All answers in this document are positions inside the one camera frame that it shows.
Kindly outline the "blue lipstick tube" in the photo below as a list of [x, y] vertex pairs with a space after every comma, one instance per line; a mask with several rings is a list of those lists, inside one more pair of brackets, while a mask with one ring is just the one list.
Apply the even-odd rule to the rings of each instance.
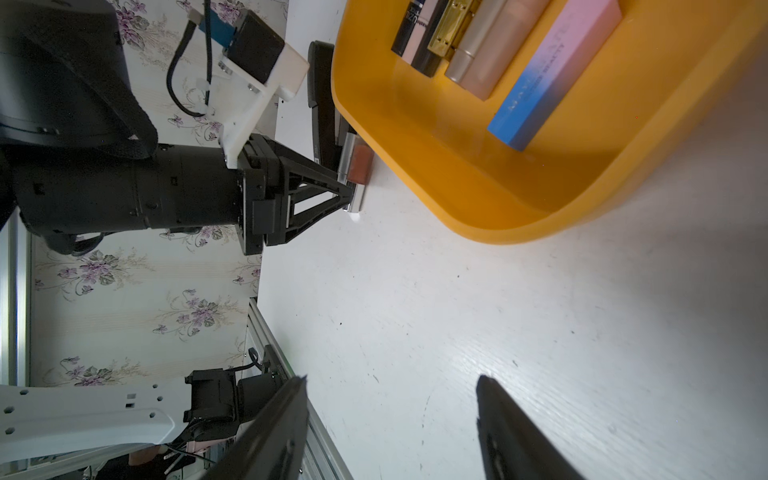
[[570, 0], [487, 126], [523, 151], [622, 20], [616, 0]]

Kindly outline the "brown lipstick tube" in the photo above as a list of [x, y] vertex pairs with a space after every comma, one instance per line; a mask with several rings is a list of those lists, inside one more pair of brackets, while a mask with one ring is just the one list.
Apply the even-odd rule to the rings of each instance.
[[447, 78], [455, 83], [463, 80], [505, 3], [505, 0], [484, 0], [479, 4], [449, 62]]

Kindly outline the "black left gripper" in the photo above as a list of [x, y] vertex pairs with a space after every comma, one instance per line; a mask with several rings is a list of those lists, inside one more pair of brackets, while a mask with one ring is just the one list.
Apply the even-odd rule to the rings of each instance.
[[[353, 188], [337, 174], [261, 134], [246, 141], [237, 158], [242, 207], [237, 232], [243, 254], [258, 255], [266, 246], [283, 245], [351, 202]], [[302, 185], [332, 196], [313, 203], [290, 196]]]

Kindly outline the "slim black lipstick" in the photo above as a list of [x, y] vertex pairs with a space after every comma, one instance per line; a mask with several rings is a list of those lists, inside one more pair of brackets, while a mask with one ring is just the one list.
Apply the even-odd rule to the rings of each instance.
[[425, 35], [419, 43], [410, 65], [427, 78], [433, 78], [444, 58], [434, 54], [428, 49], [429, 42], [430, 38]]

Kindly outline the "black gold square lipstick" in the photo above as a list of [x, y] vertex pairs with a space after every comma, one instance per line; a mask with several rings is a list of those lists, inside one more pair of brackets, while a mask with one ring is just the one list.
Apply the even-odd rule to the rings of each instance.
[[480, 0], [449, 1], [430, 39], [428, 50], [450, 60], [480, 4]]

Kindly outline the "yellow storage tray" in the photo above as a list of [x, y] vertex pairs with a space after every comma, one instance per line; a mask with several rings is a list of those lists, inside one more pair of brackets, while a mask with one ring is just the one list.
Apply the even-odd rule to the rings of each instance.
[[453, 232], [538, 240], [651, 174], [767, 43], [763, 1], [554, 1], [479, 99], [397, 55], [402, 1], [350, 1], [334, 100]]

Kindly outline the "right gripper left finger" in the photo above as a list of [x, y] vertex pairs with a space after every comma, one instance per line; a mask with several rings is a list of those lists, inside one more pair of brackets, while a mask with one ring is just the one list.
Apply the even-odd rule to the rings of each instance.
[[308, 417], [307, 379], [294, 376], [204, 477], [297, 480], [306, 446]]

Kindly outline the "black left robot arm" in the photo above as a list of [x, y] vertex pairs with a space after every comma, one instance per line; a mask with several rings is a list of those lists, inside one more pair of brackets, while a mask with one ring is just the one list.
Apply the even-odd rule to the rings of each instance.
[[18, 213], [53, 251], [82, 256], [107, 236], [232, 225], [242, 251], [290, 242], [347, 207], [334, 164], [255, 130], [274, 98], [330, 80], [333, 48], [297, 53], [256, 13], [233, 22], [190, 10], [176, 55], [196, 32], [206, 67], [202, 115], [217, 147], [164, 144], [134, 96], [120, 26], [106, 1], [1, 5], [1, 217]]

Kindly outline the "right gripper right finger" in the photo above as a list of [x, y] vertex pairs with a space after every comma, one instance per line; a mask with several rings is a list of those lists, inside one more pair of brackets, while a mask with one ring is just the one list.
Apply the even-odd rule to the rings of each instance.
[[582, 475], [495, 379], [476, 385], [478, 438], [488, 479], [580, 479]]

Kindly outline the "rose gold lipstick tube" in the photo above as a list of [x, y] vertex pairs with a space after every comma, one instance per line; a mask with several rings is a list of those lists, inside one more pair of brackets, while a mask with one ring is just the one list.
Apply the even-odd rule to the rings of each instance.
[[459, 85], [487, 100], [549, 4], [549, 0], [506, 1]]

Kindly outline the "red white lipstick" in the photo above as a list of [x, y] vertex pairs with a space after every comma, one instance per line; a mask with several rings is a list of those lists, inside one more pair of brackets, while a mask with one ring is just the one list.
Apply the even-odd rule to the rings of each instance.
[[362, 210], [364, 193], [370, 182], [373, 160], [373, 149], [356, 133], [348, 132], [342, 144], [338, 181], [352, 187], [353, 194], [345, 211], [350, 215], [358, 215]]

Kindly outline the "black lipstick tube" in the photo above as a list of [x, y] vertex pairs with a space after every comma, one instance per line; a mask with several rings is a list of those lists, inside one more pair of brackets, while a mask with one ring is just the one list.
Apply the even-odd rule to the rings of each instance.
[[419, 19], [424, 3], [424, 0], [411, 0], [405, 10], [391, 47], [391, 51], [398, 56], [402, 56], [406, 50], [407, 43]]

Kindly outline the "pink lipstick tube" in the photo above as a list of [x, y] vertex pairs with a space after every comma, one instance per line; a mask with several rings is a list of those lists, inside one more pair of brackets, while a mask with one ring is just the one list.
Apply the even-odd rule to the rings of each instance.
[[435, 15], [439, 1], [412, 1], [412, 4], [418, 6], [418, 10], [409, 17], [412, 28], [407, 35], [404, 51], [401, 54], [401, 58], [408, 64], [412, 64], [416, 57], [418, 48], [427, 33], [427, 27]]

